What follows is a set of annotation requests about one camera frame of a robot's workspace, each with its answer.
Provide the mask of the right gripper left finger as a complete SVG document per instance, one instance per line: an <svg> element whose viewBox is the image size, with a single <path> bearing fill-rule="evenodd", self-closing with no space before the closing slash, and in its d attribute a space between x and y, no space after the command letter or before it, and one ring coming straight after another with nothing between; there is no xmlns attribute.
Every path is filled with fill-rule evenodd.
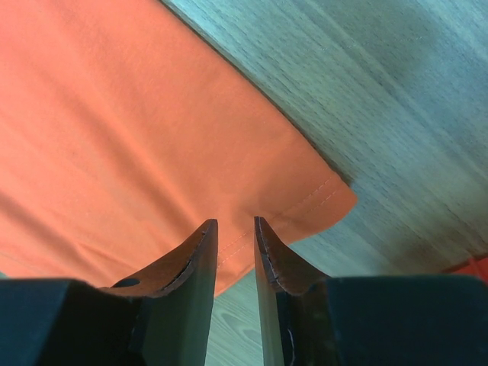
<svg viewBox="0 0 488 366"><path fill-rule="evenodd" d="M135 301L129 350L144 365L205 363L217 247L217 220L206 220L176 249L105 288Z"/></svg>

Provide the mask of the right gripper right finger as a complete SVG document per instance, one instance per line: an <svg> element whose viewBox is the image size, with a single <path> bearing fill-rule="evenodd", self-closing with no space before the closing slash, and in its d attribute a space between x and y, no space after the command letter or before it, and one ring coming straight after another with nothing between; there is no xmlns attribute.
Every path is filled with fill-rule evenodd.
<svg viewBox="0 0 488 366"><path fill-rule="evenodd" d="M265 365L338 365L328 276L254 218L255 278Z"/></svg>

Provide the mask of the orange t-shirt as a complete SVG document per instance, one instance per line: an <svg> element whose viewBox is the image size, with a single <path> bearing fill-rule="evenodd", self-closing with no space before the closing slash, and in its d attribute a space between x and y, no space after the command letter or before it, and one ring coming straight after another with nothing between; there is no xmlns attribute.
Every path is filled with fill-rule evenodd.
<svg viewBox="0 0 488 366"><path fill-rule="evenodd" d="M357 202L288 119L157 1L1 3L1 271L110 286L218 222L215 291Z"/></svg>

